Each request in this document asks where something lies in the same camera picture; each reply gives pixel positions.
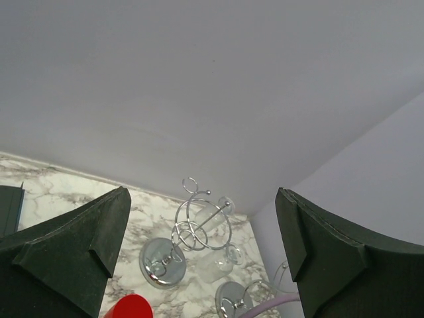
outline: white wall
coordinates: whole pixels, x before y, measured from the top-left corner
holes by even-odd
[[[0,151],[241,212],[421,93],[422,0],[0,4]]]
[[[424,245],[423,120],[424,93],[292,189],[373,231]],[[252,218],[252,227],[270,275],[284,259],[272,203]]]

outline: red cup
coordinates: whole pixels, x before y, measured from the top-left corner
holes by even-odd
[[[135,293],[122,297],[104,318],[153,318],[150,304]]]

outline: wall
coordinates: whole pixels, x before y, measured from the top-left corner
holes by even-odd
[[[292,189],[373,231],[424,245],[423,119],[424,93]],[[284,259],[272,203],[252,218],[252,227],[272,275]]]
[[[243,213],[424,86],[422,0],[0,5],[0,151]]]

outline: black object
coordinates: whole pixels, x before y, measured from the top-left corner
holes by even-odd
[[[24,192],[22,187],[0,185],[0,239],[18,230]]]
[[[131,197],[120,187],[0,242],[0,317],[98,317]]]
[[[286,189],[276,209],[305,318],[424,317],[424,246],[365,229]]]

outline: clear glass container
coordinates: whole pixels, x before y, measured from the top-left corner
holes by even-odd
[[[214,228],[218,227],[220,224],[225,222],[225,215],[230,215],[234,213],[235,211],[235,205],[234,203],[228,198],[228,197],[222,197],[218,200],[218,206],[222,207],[225,205],[225,202],[229,202],[230,205],[228,207],[224,207],[222,212],[216,214],[212,219],[210,219],[202,228],[205,230],[206,233],[209,231],[212,231]],[[217,212],[217,208],[213,205],[208,204],[206,207],[204,207],[202,210],[196,213],[194,217],[194,221],[200,225],[204,221],[206,221],[208,218],[210,218],[214,213]]]
[[[241,265],[244,256],[236,245],[229,244],[221,250],[213,250],[202,257],[196,272],[205,283],[213,283],[233,271],[234,265]]]

